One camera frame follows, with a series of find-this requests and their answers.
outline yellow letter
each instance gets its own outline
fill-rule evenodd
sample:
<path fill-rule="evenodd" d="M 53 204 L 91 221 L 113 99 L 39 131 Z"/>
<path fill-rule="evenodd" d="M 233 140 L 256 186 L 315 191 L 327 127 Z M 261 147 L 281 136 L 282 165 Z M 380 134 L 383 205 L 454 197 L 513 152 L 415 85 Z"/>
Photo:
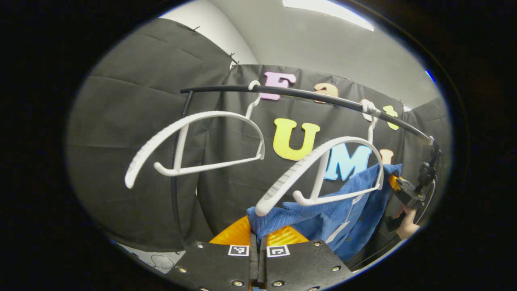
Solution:
<path fill-rule="evenodd" d="M 399 116 L 399 114 L 395 110 L 393 110 L 393 106 L 391 106 L 391 105 L 384 106 L 383 109 L 384 109 L 384 111 L 386 111 L 387 115 L 391 115 L 393 117 Z M 393 123 L 389 123 L 388 122 L 388 126 L 391 127 L 391 129 L 394 129 L 394 130 L 399 129 L 399 127 L 394 125 Z"/>
<path fill-rule="evenodd" d="M 275 119 L 277 130 L 273 139 L 273 149 L 282 158 L 299 161 L 312 151 L 314 146 L 314 138 L 316 133 L 320 131 L 320 127 L 312 123 L 303 123 L 301 128 L 305 129 L 303 145 L 299 150 L 293 150 L 289 147 L 291 132 L 296 127 L 296 122 L 290 119 Z"/>

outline hanger hook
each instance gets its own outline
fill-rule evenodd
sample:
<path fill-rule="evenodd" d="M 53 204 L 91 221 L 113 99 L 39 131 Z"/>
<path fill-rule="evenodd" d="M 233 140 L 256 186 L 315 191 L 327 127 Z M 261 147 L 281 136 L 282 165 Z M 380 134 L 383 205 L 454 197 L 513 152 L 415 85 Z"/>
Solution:
<path fill-rule="evenodd" d="M 368 142 L 373 143 L 373 129 L 375 128 L 375 125 L 377 124 L 378 117 L 381 115 L 381 111 L 378 110 L 375 105 L 366 100 L 361 101 L 362 103 L 362 112 L 371 115 L 372 123 L 370 124 L 370 127 L 368 127 Z"/>
<path fill-rule="evenodd" d="M 255 86 L 260 86 L 260 82 L 258 82 L 257 80 L 253 80 L 250 82 L 250 84 L 248 85 L 248 90 L 253 90 L 253 88 Z M 260 102 L 260 93 L 258 94 L 258 97 L 257 99 L 251 103 L 249 106 L 248 106 L 248 110 L 246 110 L 246 118 L 249 119 L 251 117 L 251 112 L 253 111 L 253 107 L 257 106 Z"/>

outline orange gripper pad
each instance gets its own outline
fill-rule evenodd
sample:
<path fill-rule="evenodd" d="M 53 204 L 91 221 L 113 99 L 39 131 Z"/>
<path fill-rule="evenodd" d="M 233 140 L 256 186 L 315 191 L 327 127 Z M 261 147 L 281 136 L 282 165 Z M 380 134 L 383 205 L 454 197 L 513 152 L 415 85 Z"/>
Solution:
<path fill-rule="evenodd" d="M 250 245 L 250 232 L 251 227 L 248 216 L 244 216 L 214 237 L 210 243 Z M 309 240 L 291 226 L 282 227 L 267 236 L 268 246 L 301 243 L 306 241 Z"/>
<path fill-rule="evenodd" d="M 237 220 L 220 234 L 214 237 L 210 243 L 226 244 L 226 245 L 250 245 L 250 222 L 248 216 Z"/>
<path fill-rule="evenodd" d="M 309 241 L 293 227 L 287 225 L 268 234 L 267 246 L 294 244 Z"/>
<path fill-rule="evenodd" d="M 395 191 L 400 190 L 400 185 L 397 182 L 397 178 L 398 177 L 393 174 L 388 176 L 388 182 L 391 185 L 391 188 L 393 188 L 393 190 L 395 190 Z"/>

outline black rod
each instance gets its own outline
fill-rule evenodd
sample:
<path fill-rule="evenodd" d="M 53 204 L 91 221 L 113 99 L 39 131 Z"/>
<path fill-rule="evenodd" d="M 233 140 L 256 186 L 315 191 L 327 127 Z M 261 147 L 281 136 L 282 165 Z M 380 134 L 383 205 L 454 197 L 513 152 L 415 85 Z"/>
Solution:
<path fill-rule="evenodd" d="M 279 95 L 288 95 L 288 96 L 295 96 L 295 97 L 301 97 L 305 99 L 312 99 L 317 101 L 322 101 L 334 105 L 339 105 L 342 107 L 350 108 L 359 112 L 362 112 L 362 104 L 353 102 L 346 99 L 341 99 L 325 94 L 320 94 L 316 92 L 309 92 L 299 89 L 292 89 L 292 88 L 279 88 L 279 87 L 272 87 L 272 86 L 255 86 L 252 90 L 248 89 L 248 86 L 246 85 L 226 85 L 226 86 L 208 86 L 208 87 L 197 87 L 197 88 L 187 88 L 182 89 L 179 92 L 180 93 L 187 93 L 187 92 L 256 92 L 256 93 L 269 93 L 269 94 L 279 94 Z M 403 129 L 407 130 L 408 132 L 423 138 L 426 141 L 429 141 L 430 138 L 425 135 L 423 132 L 419 131 L 412 125 L 404 122 L 403 120 L 400 120 L 398 118 L 395 118 L 391 115 L 387 115 L 384 112 L 381 112 L 379 119 L 382 119 L 386 122 L 392 123 L 394 125 L 398 125 L 402 127 Z"/>
<path fill-rule="evenodd" d="M 189 96 L 187 97 L 187 100 L 185 101 L 185 104 L 183 105 L 183 110 L 181 111 L 181 117 L 183 118 L 187 115 L 187 109 L 190 105 L 190 100 L 194 96 L 194 91 L 189 91 Z M 174 139 L 174 150 L 176 150 L 176 147 L 178 146 L 178 138 L 179 134 L 176 134 Z M 172 156 L 172 167 L 174 168 L 174 155 Z M 177 177 L 171 177 L 171 199 L 172 199 L 172 211 L 174 215 L 174 220 L 176 222 L 176 227 L 179 232 L 179 239 L 181 241 L 181 244 L 183 246 L 183 249 L 187 249 L 187 243 L 185 242 L 185 238 L 183 236 L 183 231 L 181 229 L 181 222 L 179 221 L 179 211 L 178 211 L 178 180 Z"/>

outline human hand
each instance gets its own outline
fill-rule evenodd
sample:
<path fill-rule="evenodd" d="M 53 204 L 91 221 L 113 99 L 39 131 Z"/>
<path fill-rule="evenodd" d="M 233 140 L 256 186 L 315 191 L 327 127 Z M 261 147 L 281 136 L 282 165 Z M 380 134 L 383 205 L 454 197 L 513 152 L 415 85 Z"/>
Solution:
<path fill-rule="evenodd" d="M 397 235 L 399 235 L 399 237 L 404 240 L 412 236 L 420 228 L 420 226 L 413 223 L 417 210 L 410 209 L 406 205 L 402 205 L 402 208 L 397 212 L 394 218 L 398 218 L 402 214 L 402 211 L 406 213 L 406 216 L 402 220 L 402 223 L 400 224 L 399 228 L 397 228 L 396 232 Z"/>

